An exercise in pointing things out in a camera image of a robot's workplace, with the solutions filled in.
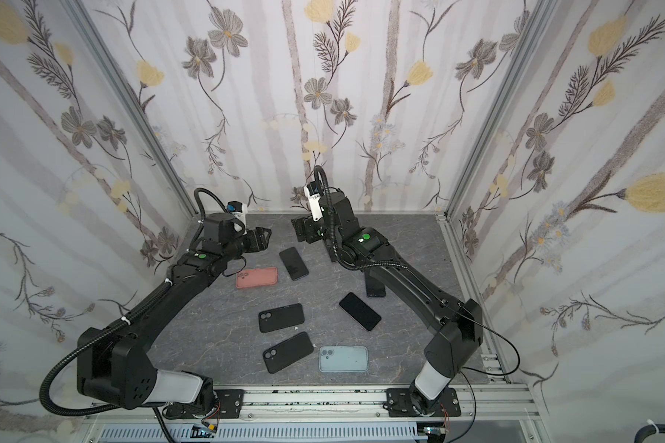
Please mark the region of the pink phone case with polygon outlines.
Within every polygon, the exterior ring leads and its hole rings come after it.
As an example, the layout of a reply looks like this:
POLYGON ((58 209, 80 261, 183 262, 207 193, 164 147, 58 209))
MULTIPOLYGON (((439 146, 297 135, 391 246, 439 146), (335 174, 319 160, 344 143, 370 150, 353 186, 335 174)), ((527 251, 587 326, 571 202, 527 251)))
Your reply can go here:
POLYGON ((278 282, 276 267, 262 269, 244 269, 236 275, 236 289, 251 289, 273 286, 278 282))

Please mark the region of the black phone picked up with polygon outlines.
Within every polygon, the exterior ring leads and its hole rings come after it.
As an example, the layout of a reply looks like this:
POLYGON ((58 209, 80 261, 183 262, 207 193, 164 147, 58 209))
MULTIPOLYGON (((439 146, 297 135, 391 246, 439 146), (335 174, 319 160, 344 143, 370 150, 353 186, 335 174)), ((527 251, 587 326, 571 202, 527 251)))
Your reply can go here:
POLYGON ((279 257, 292 281, 300 280, 310 274, 307 265, 295 247, 288 247, 281 251, 279 257))

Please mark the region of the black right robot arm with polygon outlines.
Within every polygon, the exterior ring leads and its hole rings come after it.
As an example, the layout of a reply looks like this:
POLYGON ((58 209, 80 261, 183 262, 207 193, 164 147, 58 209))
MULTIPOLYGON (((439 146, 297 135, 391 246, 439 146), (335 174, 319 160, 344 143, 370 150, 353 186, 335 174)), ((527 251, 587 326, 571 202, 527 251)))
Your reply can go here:
POLYGON ((410 408, 429 415, 449 382, 483 343, 482 309, 449 295, 404 260, 387 237, 359 224, 342 192, 308 196, 310 215, 292 221, 297 240, 323 241, 332 259, 362 271, 404 301, 432 334, 425 364, 409 388, 410 408))

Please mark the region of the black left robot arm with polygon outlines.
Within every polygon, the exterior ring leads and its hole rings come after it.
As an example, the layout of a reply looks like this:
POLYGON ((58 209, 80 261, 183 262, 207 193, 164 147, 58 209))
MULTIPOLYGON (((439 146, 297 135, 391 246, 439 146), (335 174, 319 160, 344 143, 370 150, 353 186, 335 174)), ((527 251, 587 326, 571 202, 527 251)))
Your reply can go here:
POLYGON ((79 394, 127 410, 179 403, 194 415, 212 411, 217 402, 210 378, 158 369, 148 352, 166 326, 222 276, 230 262, 266 250, 271 236, 271 229, 249 229, 231 214, 216 213, 201 221, 190 248, 160 286, 121 319, 79 337, 85 349, 77 358, 79 394))

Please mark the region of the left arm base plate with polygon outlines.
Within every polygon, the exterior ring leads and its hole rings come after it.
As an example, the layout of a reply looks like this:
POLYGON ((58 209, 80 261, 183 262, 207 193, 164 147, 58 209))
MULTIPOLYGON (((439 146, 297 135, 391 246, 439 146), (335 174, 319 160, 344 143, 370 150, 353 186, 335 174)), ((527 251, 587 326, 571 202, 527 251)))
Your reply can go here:
POLYGON ((206 417, 238 419, 243 406, 244 394, 243 389, 207 388, 194 403, 174 402, 164 407, 163 416, 169 420, 205 419, 206 417))

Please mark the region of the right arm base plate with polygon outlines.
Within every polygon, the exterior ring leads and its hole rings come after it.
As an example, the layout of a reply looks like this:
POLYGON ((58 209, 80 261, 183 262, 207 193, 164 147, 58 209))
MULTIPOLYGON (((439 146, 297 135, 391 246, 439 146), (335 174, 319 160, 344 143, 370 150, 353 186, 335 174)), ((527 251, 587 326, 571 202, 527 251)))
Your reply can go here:
POLYGON ((460 417, 461 409, 457 393, 452 388, 444 389, 434 400, 429 400, 411 388, 390 388, 385 391, 386 400, 382 408, 389 417, 460 417))

